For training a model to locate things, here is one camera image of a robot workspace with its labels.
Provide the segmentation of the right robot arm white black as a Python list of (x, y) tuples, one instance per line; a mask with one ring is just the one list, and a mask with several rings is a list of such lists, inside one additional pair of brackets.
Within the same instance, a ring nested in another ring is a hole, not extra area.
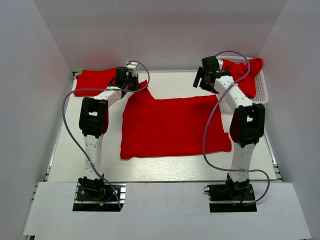
[(211, 93), (220, 94), (233, 111), (229, 134), (234, 143), (233, 157), (224, 184), (212, 184), (205, 187), (210, 200), (250, 201), (255, 199), (250, 184), (249, 173), (253, 151), (264, 135), (265, 107), (253, 103), (239, 87), (238, 80), (232, 77), (229, 70), (223, 69), (222, 61), (216, 56), (201, 60), (193, 87), (200, 87)]

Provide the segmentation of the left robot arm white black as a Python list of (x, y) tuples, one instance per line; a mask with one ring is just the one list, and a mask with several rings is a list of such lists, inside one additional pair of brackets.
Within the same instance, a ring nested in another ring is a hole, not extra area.
[(99, 172), (102, 167), (102, 143), (109, 127), (109, 108), (123, 99), (127, 92), (140, 89), (138, 68), (137, 62), (129, 62), (126, 66), (107, 70), (83, 70), (77, 77), (74, 95), (83, 98), (79, 129), (84, 137), (88, 157), (85, 168), (91, 173), (98, 173), (97, 179), (83, 177), (79, 183), (94, 200), (115, 195), (112, 190), (106, 189), (104, 175)]

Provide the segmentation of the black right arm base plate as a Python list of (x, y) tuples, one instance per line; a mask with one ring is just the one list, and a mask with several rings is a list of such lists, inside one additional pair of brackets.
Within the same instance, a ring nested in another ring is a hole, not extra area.
[(231, 192), (226, 184), (210, 184), (203, 188), (208, 194), (210, 213), (253, 213), (257, 212), (253, 186)]

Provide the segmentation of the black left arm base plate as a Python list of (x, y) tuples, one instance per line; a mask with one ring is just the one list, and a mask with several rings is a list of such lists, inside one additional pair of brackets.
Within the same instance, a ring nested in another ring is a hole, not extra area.
[(126, 196), (126, 185), (102, 184), (100, 188), (77, 185), (73, 201), (73, 212), (120, 212)]

